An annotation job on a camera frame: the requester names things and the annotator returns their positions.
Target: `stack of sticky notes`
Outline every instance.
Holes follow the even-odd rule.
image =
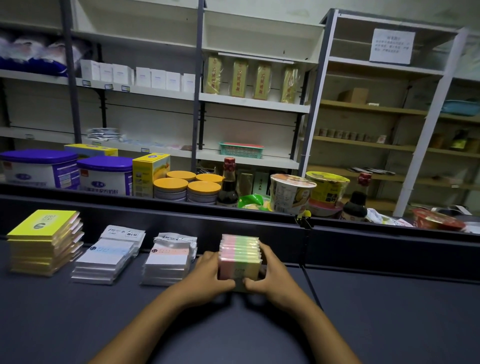
[[[251,236],[222,235],[219,250],[219,279],[258,279],[262,265],[260,240]]]
[[[171,286],[187,276],[197,251],[197,238],[160,233],[143,267],[142,284]]]
[[[144,230],[108,225],[98,242],[75,261],[72,281],[113,284],[131,258],[138,254]]]
[[[75,259],[83,243],[77,211],[37,210],[7,234],[12,272],[51,276]]]

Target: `forearm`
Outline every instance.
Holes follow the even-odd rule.
[[[160,337],[181,311],[181,302],[174,290],[165,290],[99,352],[90,364],[146,363]]]
[[[305,332],[317,363],[360,363],[325,313],[306,294],[292,310]]]

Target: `pink and green sticky notes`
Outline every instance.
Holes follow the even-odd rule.
[[[262,265],[260,240],[251,236],[222,235],[219,250],[219,279],[258,279]]]

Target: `white paper notice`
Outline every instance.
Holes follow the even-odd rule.
[[[414,38],[415,32],[375,29],[370,61],[410,64]]]

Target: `purple lid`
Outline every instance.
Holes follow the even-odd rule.
[[[7,162],[32,164],[58,164],[76,160],[78,155],[64,150],[25,149],[0,153],[0,159]]]
[[[98,156],[81,159],[77,162],[78,168],[86,170],[100,170],[103,172],[131,172],[132,158]]]

